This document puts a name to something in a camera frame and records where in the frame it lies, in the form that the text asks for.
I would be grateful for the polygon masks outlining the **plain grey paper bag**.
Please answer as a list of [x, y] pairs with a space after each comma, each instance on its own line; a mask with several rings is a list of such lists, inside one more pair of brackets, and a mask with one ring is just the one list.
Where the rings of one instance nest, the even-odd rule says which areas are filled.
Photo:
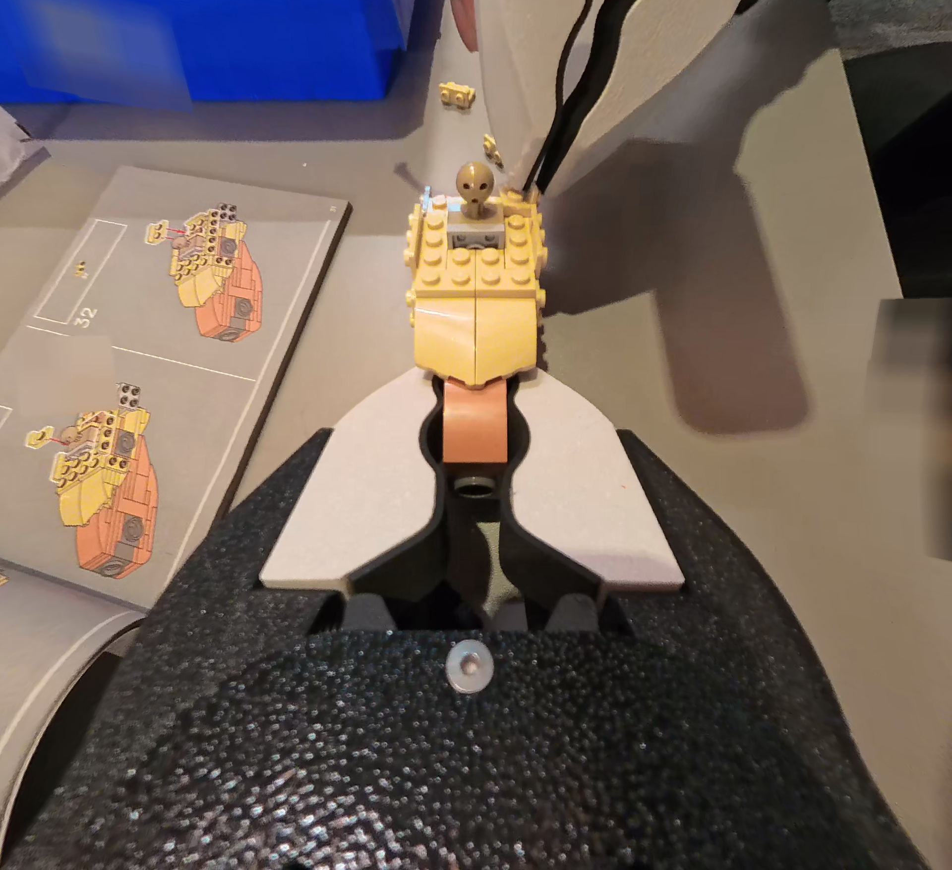
[[18, 185], [50, 157], [42, 141], [33, 139], [8, 111], [1, 108], [1, 192]]

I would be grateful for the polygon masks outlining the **grey desk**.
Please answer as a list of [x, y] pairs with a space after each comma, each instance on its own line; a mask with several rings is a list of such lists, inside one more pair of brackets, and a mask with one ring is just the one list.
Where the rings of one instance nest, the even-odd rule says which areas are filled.
[[[411, 358], [398, 242], [422, 185], [482, 155], [445, 0], [418, 0], [384, 100], [18, 106], [45, 140], [2, 189], [2, 344], [128, 165], [340, 197], [351, 221], [236, 500]], [[764, 0], [544, 210], [550, 373], [632, 429], [757, 556], [863, 759], [933, 864], [950, 834], [950, 562], [925, 377], [869, 375], [898, 279], [824, 0]]]

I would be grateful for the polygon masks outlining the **grey instruction booklet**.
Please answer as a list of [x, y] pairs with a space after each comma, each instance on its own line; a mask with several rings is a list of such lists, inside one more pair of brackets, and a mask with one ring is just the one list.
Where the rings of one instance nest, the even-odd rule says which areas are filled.
[[2, 350], [2, 831], [65, 696], [228, 510], [350, 215], [123, 167]]

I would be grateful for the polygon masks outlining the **blue plastic bin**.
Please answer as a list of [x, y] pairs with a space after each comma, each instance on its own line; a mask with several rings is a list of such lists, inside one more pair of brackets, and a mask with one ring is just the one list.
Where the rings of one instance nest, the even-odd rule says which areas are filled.
[[2, 0], [2, 102], [370, 101], [415, 0]]

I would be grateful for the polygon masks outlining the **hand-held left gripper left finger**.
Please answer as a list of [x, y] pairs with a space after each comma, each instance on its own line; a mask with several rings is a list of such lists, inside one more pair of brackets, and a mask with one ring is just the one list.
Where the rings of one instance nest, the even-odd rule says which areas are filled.
[[446, 577], [446, 478], [426, 439], [442, 401], [413, 367], [337, 424], [259, 578], [419, 602]]

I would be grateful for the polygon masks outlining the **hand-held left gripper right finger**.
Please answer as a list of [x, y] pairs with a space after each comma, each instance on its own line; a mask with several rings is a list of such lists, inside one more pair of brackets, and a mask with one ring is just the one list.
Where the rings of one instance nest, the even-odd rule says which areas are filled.
[[676, 592], [684, 583], [614, 425], [535, 369], [508, 388], [506, 577], [553, 609], [567, 594]]

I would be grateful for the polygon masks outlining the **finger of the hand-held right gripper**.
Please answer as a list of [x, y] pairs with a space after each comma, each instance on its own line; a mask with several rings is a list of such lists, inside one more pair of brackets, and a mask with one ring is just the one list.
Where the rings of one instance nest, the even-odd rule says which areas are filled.
[[632, 115], [655, 94], [655, 0], [474, 0], [506, 181], [626, 189]]
[[542, 192], [677, 77], [741, 0], [586, 0], [556, 75], [556, 107], [535, 165]]

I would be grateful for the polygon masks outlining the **tan brick-built model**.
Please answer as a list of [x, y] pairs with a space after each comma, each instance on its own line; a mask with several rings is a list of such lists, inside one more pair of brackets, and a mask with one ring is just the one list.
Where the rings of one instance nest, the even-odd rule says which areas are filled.
[[488, 165], [463, 164], [456, 196], [414, 206], [403, 253], [415, 364], [444, 384], [442, 462], [472, 499], [492, 496], [509, 463], [507, 382], [537, 363], [545, 303], [538, 199], [494, 186]]

